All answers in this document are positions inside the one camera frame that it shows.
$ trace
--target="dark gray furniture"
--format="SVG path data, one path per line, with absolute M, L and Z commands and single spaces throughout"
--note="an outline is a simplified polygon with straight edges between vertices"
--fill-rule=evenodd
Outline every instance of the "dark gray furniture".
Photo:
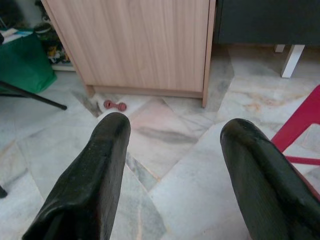
M 319 0 L 217 0 L 214 42 L 320 44 Z

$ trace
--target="gray marble veining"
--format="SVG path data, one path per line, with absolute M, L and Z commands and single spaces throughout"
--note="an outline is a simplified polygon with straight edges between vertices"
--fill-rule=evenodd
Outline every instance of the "gray marble veining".
M 166 233 L 147 191 L 125 166 L 111 240 L 160 240 Z
M 157 184 L 157 179 L 129 152 L 126 153 L 125 163 L 147 191 Z

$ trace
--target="floor tile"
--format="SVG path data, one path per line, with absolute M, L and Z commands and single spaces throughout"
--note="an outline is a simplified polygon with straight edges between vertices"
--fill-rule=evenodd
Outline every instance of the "floor tile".
M 128 151 L 156 178 L 163 177 L 197 141 L 161 98 L 132 115 Z
M 97 123 L 95 117 L 84 111 L 18 142 L 27 167 L 44 198 L 86 146 Z
M 224 124 L 211 127 L 150 192 L 178 239 L 196 237 L 239 214 L 219 142 Z
M 241 213 L 238 212 L 192 240 L 251 240 L 251 237 Z
M 8 195 L 0 199 L 1 239 L 18 240 L 31 225 L 44 200 L 27 171 L 5 189 Z
M 140 183 L 145 187 L 147 191 L 153 188 L 158 183 L 157 179 L 152 176 L 148 170 L 141 165 L 129 152 L 126 153 L 125 159 L 126 165 L 137 177 Z
M 26 160 L 14 140 L 0 151 L 0 185 L 10 184 L 26 170 Z
M 132 171 L 125 166 L 110 240 L 160 240 L 162 217 Z

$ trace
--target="cabinet base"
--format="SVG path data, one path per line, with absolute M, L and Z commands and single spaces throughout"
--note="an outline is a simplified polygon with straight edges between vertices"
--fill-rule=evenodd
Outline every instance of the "cabinet base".
M 160 90 L 160 89 L 146 89 L 146 88 L 131 88 L 131 87 L 116 87 L 116 86 L 91 86 L 96 93 L 112 93 L 112 94 L 137 94 L 137 95 L 151 95 L 151 96 L 170 96 L 170 97 L 186 97 L 202 99 L 203 92 L 197 91 L 178 91 L 178 90 Z

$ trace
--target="wooden cabinet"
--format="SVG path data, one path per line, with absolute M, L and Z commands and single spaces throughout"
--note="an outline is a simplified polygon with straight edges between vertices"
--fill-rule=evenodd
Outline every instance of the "wooden cabinet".
M 203 98 L 214 0 L 42 2 L 87 90 Z

